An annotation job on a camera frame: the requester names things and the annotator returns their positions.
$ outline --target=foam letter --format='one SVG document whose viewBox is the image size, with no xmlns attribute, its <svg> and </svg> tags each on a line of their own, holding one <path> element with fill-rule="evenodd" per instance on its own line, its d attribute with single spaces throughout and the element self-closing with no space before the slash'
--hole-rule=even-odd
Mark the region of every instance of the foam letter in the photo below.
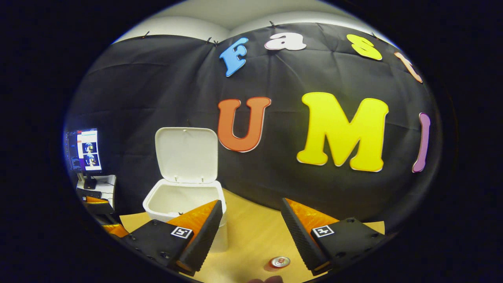
<svg viewBox="0 0 503 283">
<path fill-rule="evenodd" d="M 405 67 L 407 68 L 409 73 L 414 77 L 414 79 L 416 79 L 416 81 L 423 83 L 421 77 L 412 68 L 412 64 L 410 63 L 409 60 L 405 59 L 405 57 L 403 57 L 403 55 L 400 52 L 395 52 L 395 56 L 397 56 L 400 60 L 402 60 L 402 63 L 405 65 Z"/>
<path fill-rule="evenodd" d="M 424 113 L 419 113 L 419 121 L 421 122 L 421 145 L 419 146 L 417 160 L 412 167 L 413 173 L 421 172 L 425 168 L 428 139 L 430 138 L 430 118 Z"/>
<path fill-rule="evenodd" d="M 227 77 L 230 77 L 230 75 L 235 73 L 246 63 L 245 59 L 239 59 L 238 56 L 246 55 L 246 47 L 244 47 L 243 44 L 247 42 L 248 39 L 246 37 L 241 37 L 220 55 L 220 58 L 223 58 L 227 66 L 227 72 L 225 72 Z"/>
<path fill-rule="evenodd" d="M 382 59 L 381 53 L 373 47 L 374 44 L 372 44 L 372 42 L 368 39 L 354 34 L 348 34 L 346 37 L 353 43 L 351 47 L 358 52 L 359 55 L 376 60 Z"/>
<path fill-rule="evenodd" d="M 271 104 L 267 97 L 252 97 L 246 102 L 250 108 L 248 134 L 244 138 L 234 135 L 234 114 L 241 105 L 238 99 L 226 99 L 218 103 L 220 117 L 218 120 L 218 139 L 227 149 L 237 152 L 249 152 L 260 142 L 266 107 Z"/>
<path fill-rule="evenodd" d="M 302 35 L 293 32 L 277 33 L 271 36 L 271 39 L 264 44 L 266 49 L 281 50 L 286 48 L 288 50 L 301 50 L 307 46 L 302 43 Z"/>
<path fill-rule="evenodd" d="M 384 142 L 384 123 L 388 105 L 381 100 L 366 98 L 349 123 L 335 96 L 326 92 L 311 92 L 302 96 L 309 107 L 309 128 L 306 146 L 297 154 L 301 163 L 324 165 L 328 156 L 323 152 L 325 136 L 333 162 L 341 166 L 359 142 L 356 156 L 350 160 L 354 170 L 379 172 Z"/>
</svg>

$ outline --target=hand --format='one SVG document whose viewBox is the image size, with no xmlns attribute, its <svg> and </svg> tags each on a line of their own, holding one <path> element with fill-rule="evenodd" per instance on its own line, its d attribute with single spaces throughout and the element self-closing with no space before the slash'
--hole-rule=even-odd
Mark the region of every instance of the hand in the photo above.
<svg viewBox="0 0 503 283">
<path fill-rule="evenodd" d="M 260 279 L 252 279 L 248 281 L 247 283 L 283 283 L 283 278 L 281 276 L 273 276 L 267 278 L 265 281 L 262 281 Z"/>
</svg>

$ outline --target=monitor screen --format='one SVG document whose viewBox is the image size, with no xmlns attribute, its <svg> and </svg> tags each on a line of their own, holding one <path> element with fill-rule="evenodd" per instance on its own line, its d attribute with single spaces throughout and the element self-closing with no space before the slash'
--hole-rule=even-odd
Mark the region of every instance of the monitor screen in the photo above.
<svg viewBox="0 0 503 283">
<path fill-rule="evenodd" d="M 69 170 L 89 173 L 101 172 L 97 129 L 67 131 L 64 142 Z"/>
</svg>

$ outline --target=open lid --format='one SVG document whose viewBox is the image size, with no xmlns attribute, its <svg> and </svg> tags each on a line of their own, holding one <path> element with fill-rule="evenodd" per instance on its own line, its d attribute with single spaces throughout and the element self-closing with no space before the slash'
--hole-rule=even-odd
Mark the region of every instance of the open lid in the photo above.
<svg viewBox="0 0 503 283">
<path fill-rule="evenodd" d="M 200 184 L 217 178 L 218 137 L 210 129 L 160 128 L 155 152 L 160 173 L 169 182 Z"/>
</svg>

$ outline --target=orange letter u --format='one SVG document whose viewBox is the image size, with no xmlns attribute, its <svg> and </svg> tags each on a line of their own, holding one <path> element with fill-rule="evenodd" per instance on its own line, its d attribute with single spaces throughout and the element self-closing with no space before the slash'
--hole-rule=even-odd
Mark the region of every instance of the orange letter u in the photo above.
<svg viewBox="0 0 503 283">
<path fill-rule="evenodd" d="M 271 104 L 271 99 L 267 97 L 252 97 L 248 99 L 246 105 L 250 108 L 250 122 L 248 134 L 243 138 L 234 135 L 234 114 L 241 105 L 239 99 L 226 99 L 218 103 L 220 117 L 218 120 L 218 139 L 222 145 L 232 151 L 249 152 L 260 142 L 262 136 L 262 126 L 264 124 L 264 113 L 266 107 Z"/>
</svg>

